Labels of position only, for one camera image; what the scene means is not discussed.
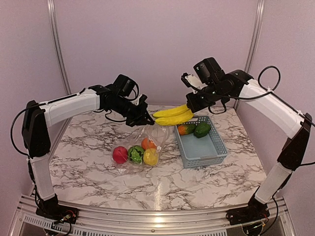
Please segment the orange toy orange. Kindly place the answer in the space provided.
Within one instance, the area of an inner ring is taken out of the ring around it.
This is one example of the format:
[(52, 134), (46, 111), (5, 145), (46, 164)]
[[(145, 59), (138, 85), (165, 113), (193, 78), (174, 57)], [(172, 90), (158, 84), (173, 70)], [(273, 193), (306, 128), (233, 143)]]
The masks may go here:
[(141, 142), (141, 147), (144, 149), (144, 150), (147, 150), (147, 149), (150, 149), (150, 148), (154, 148), (156, 149), (157, 146), (156, 144), (149, 138), (144, 138)]

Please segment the yellow toy banana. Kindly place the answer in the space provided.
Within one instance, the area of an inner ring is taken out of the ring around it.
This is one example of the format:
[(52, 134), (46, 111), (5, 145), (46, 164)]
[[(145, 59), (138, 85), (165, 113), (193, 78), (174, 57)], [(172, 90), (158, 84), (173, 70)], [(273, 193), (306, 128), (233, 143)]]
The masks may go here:
[(193, 118), (193, 112), (187, 105), (181, 105), (172, 109), (155, 112), (153, 117), (159, 125), (173, 126), (189, 121)]

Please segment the clear zip top bag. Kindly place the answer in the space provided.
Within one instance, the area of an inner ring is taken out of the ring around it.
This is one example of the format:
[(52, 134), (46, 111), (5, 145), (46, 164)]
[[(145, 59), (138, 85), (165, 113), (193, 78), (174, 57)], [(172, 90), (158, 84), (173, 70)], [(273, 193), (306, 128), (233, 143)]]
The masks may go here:
[(113, 144), (112, 162), (120, 173), (154, 167), (169, 136), (170, 129), (166, 126), (143, 126)]

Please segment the green toy watermelon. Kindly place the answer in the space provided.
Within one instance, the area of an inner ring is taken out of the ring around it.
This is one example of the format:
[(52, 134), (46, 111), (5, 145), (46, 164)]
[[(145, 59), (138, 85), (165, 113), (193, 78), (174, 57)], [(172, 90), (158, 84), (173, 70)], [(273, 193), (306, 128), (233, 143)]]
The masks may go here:
[(132, 146), (128, 149), (128, 158), (131, 162), (141, 164), (145, 150), (138, 145)]

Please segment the yellow toy lemon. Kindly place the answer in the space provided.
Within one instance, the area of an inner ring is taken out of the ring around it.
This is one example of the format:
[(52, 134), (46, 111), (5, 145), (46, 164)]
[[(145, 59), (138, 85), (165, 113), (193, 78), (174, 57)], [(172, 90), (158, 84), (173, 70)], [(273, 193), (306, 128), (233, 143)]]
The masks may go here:
[(145, 150), (143, 155), (143, 161), (145, 164), (154, 166), (158, 163), (159, 155), (155, 148), (149, 148)]

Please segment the orange green toy mango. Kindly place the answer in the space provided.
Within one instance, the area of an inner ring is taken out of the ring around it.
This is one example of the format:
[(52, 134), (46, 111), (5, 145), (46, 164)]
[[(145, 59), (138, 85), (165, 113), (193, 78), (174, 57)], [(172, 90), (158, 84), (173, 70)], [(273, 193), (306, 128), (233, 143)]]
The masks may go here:
[(182, 125), (179, 125), (177, 129), (180, 135), (182, 136), (189, 135), (195, 131), (196, 125), (195, 124), (182, 124)]

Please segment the red toy apple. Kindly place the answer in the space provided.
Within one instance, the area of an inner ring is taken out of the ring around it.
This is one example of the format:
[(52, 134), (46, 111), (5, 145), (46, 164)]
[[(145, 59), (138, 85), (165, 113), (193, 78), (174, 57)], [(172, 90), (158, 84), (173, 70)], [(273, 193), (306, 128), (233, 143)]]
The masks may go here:
[(128, 160), (128, 152), (125, 147), (118, 146), (113, 150), (113, 160), (118, 164), (123, 164)]

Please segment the dark green toy avocado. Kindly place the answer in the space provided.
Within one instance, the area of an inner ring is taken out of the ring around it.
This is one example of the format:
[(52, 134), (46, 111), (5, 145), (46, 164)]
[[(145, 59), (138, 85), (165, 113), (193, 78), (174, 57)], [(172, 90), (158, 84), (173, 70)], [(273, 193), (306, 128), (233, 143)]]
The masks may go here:
[(210, 130), (211, 126), (208, 123), (201, 122), (196, 126), (194, 130), (194, 136), (197, 138), (205, 137)]

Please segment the grey plastic basket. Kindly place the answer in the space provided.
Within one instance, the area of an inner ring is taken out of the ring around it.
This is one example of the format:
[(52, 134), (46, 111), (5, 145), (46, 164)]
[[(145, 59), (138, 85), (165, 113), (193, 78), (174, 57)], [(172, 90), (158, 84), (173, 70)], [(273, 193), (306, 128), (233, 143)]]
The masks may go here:
[(186, 124), (198, 125), (202, 122), (210, 126), (209, 132), (202, 138), (195, 137), (193, 133), (180, 135), (178, 127), (174, 127), (184, 168), (220, 164), (228, 155), (227, 148), (209, 116), (194, 116)]

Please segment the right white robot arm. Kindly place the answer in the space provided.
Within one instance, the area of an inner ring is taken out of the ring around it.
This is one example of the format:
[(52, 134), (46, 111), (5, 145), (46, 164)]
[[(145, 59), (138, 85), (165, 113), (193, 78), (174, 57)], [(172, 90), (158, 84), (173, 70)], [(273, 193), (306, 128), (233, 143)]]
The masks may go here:
[(244, 209), (244, 216), (255, 220), (302, 165), (312, 117), (290, 106), (275, 94), (274, 89), (264, 87), (247, 72), (240, 69), (224, 72), (213, 57), (202, 60), (193, 68), (195, 74), (181, 76), (183, 83), (192, 89), (186, 95), (187, 106), (192, 112), (211, 108), (218, 101), (225, 105), (231, 99), (239, 100), (267, 118), (267, 123), (273, 124), (286, 137), (276, 163)]

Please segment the right aluminium frame post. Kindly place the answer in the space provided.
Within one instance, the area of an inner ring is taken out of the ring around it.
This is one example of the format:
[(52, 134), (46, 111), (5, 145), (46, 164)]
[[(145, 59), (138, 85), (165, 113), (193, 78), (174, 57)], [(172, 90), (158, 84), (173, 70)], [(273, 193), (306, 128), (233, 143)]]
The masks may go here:
[(250, 40), (249, 51), (245, 63), (244, 71), (249, 73), (252, 65), (255, 53), (258, 49), (259, 38), (261, 34), (262, 24), (263, 24), (263, 15), (265, 10), (265, 0), (258, 0), (256, 6), (255, 19), (253, 24), (252, 36)]

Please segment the aluminium frame post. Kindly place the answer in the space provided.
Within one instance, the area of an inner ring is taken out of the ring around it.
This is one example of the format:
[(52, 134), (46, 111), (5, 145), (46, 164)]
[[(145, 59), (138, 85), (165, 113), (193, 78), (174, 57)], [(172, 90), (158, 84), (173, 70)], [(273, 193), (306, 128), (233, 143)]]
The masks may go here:
[(263, 24), (263, 15), (265, 10), (265, 0), (258, 0), (256, 6), (255, 19), (253, 24), (252, 36), (250, 40), (249, 51), (245, 63), (244, 71), (249, 73), (252, 65), (255, 53), (258, 49), (259, 38), (261, 34), (262, 24)]
[(62, 54), (62, 48), (61, 48), (61, 42), (59, 37), (59, 31), (58, 31), (58, 22), (57, 22), (57, 16), (56, 16), (56, 8), (55, 8), (55, 1), (54, 0), (47, 0), (47, 8), (48, 8), (48, 15), (49, 15), (49, 21), (52, 31), (52, 38), (53, 38), (53, 44), (56, 52), (57, 62), (62, 78), (63, 87), (65, 90), (65, 93), (67, 95), (70, 95), (72, 93), (71, 87), (69, 84), (66, 67), (63, 59)]

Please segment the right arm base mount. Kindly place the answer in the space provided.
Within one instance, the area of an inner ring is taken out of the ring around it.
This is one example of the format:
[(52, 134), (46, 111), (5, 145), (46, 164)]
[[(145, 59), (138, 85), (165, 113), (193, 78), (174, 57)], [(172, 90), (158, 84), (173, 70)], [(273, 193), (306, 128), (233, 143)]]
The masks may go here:
[(226, 219), (230, 225), (244, 224), (251, 221), (257, 221), (263, 218), (268, 218), (270, 212), (267, 206), (262, 208), (256, 206), (245, 206), (229, 209), (226, 212)]

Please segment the left aluminium frame post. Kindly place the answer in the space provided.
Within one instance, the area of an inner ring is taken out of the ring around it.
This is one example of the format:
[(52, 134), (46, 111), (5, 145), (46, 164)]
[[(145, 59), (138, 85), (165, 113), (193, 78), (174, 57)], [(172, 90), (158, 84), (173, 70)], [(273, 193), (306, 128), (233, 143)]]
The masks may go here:
[(56, 8), (55, 8), (55, 1), (54, 0), (47, 0), (47, 8), (48, 8), (48, 15), (49, 15), (49, 21), (52, 31), (52, 38), (53, 38), (53, 44), (56, 52), (57, 62), (62, 78), (63, 87), (65, 90), (65, 93), (67, 95), (70, 95), (72, 93), (71, 87), (69, 84), (66, 67), (63, 59), (62, 54), (62, 48), (61, 48), (61, 42), (59, 37), (59, 31), (58, 31), (58, 22), (57, 22), (57, 16), (56, 16)]

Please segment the front aluminium rail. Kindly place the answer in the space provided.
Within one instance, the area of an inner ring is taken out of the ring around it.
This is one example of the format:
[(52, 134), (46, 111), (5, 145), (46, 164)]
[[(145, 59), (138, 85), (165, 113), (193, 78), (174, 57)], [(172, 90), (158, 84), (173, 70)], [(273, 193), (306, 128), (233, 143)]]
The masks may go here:
[(54, 225), (53, 220), (35, 214), (32, 196), (23, 195), (17, 206), (10, 236), (43, 236), (47, 232), (72, 236), (243, 236), (253, 223), (230, 225), (231, 208), (193, 210), (131, 210), (103, 208), (61, 202), (78, 209), (76, 223)]

